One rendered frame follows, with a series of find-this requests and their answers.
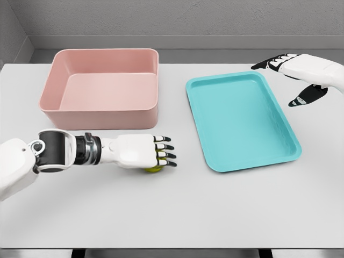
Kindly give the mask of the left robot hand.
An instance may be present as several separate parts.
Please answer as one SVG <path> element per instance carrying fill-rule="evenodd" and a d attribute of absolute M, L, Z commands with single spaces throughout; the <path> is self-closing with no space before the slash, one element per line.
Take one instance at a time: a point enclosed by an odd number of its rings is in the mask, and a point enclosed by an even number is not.
<path fill-rule="evenodd" d="M 174 147 L 171 138 L 151 134 L 125 134 L 118 136 L 109 145 L 117 164 L 124 168 L 151 169 L 154 167 L 176 167 L 176 155 L 170 153 Z"/>

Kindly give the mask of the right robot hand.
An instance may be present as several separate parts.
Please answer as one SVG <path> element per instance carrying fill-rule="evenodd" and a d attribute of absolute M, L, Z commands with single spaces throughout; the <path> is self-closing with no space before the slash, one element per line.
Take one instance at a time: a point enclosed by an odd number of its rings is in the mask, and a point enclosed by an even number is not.
<path fill-rule="evenodd" d="M 261 61 L 251 66 L 251 69 L 271 69 L 294 80 L 309 83 L 310 85 L 288 104 L 289 107 L 296 107 L 311 104 L 327 94 L 325 73 L 333 63 L 309 54 L 286 53 Z"/>

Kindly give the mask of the pink basket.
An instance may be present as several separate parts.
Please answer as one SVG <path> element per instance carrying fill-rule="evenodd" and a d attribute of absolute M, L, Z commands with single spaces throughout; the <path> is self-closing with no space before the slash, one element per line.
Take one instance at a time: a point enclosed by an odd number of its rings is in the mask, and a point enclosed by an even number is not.
<path fill-rule="evenodd" d="M 65 49 L 52 61 L 39 107 L 64 130 L 149 129 L 158 99 L 156 50 Z"/>

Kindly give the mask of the blue tray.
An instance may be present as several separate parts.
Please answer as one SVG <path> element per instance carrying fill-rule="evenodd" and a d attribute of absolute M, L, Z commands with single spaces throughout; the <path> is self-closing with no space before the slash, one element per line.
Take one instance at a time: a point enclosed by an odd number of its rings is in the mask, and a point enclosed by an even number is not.
<path fill-rule="evenodd" d="M 186 83 L 207 165 L 219 173 L 297 160 L 302 147 L 265 77 L 255 71 Z"/>

